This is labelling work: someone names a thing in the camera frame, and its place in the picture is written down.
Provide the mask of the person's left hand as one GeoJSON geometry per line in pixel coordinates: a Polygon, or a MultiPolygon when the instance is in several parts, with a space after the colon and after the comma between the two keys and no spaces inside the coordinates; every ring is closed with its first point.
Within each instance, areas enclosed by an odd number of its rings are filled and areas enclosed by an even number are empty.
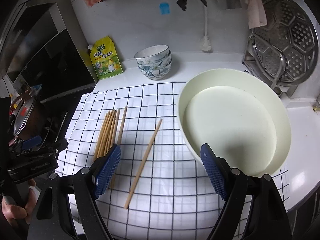
{"type": "Polygon", "coordinates": [[[37,198],[32,187],[36,185],[35,180],[28,181],[29,193],[28,202],[25,207],[8,204],[5,200],[2,201],[2,213],[11,226],[18,226],[19,220],[24,220],[27,224],[30,224],[33,210],[36,206],[37,198]]]}

